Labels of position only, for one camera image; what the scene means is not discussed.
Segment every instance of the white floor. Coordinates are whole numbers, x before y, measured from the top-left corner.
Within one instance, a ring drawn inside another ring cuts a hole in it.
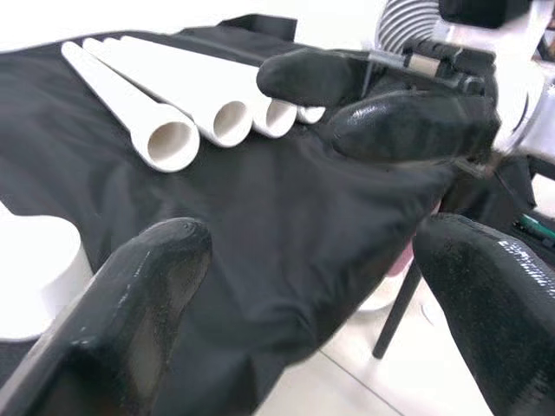
[[[434,325],[422,304],[435,312]],[[384,359],[372,357],[389,310],[355,314],[320,352],[285,372],[257,416],[491,416],[425,283]]]

